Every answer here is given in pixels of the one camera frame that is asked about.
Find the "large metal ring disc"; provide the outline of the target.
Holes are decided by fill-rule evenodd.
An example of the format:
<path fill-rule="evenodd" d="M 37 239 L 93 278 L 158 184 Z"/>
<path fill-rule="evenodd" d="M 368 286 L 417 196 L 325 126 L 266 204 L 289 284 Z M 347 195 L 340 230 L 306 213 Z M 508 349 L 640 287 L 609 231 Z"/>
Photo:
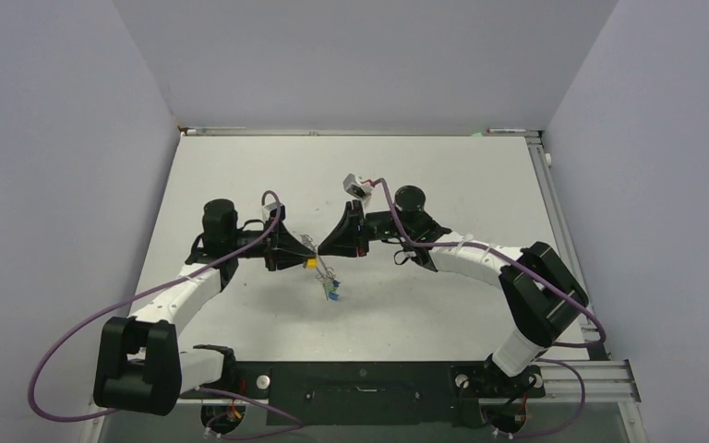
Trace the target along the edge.
<path fill-rule="evenodd" d="M 302 244 L 305 247 L 311 249 L 313 252 L 317 252 L 317 246 L 314 244 L 314 241 L 311 236 L 309 236 L 307 234 L 301 234 L 300 238 L 301 238 Z M 332 268 L 328 267 L 325 264 L 325 262 L 323 261 L 322 257 L 319 254 L 316 254 L 316 260 L 318 261 L 318 266 L 316 268 L 317 280 L 321 283 L 323 292 L 325 294 L 325 298 L 327 300 L 329 300 L 328 293 L 329 292 L 337 293 L 338 289 L 333 288 L 331 291 L 326 291 L 326 289 L 324 287 L 324 283 L 330 282 L 332 284 L 334 281 L 338 281 L 338 280 L 337 280 Z"/>

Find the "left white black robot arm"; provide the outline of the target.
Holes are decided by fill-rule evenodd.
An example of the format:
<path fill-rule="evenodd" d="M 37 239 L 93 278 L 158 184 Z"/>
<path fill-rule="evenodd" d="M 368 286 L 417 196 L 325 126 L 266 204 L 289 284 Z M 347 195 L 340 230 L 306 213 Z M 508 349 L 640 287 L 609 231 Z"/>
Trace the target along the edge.
<path fill-rule="evenodd" d="M 202 344 L 182 349 L 178 339 L 194 316 L 233 280 L 242 258 L 260 258 L 269 271 L 315 259 L 284 226 L 284 206 L 265 204 L 259 230 L 238 222 L 233 201 L 205 204 L 202 233 L 175 281 L 128 317 L 102 327 L 92 397 L 103 408 L 166 415 L 185 392 L 205 387 L 216 397 L 236 389 L 234 351 Z"/>

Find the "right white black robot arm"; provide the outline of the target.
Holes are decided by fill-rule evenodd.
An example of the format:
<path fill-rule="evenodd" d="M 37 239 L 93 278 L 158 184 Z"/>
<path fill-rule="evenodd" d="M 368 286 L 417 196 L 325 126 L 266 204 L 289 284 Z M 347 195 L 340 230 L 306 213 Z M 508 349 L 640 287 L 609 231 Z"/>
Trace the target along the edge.
<path fill-rule="evenodd" d="M 402 186 L 387 210 L 368 212 L 373 182 L 346 186 L 353 200 L 318 246 L 322 256 L 364 257 L 371 243 L 397 242 L 406 258 L 423 269 L 447 272 L 499 287 L 515 328 L 487 359 L 485 382 L 507 395 L 522 381 L 522 372 L 572 325 L 589 305 L 589 297 L 552 246 L 493 245 L 475 241 L 436 222 L 426 211 L 426 194 Z"/>

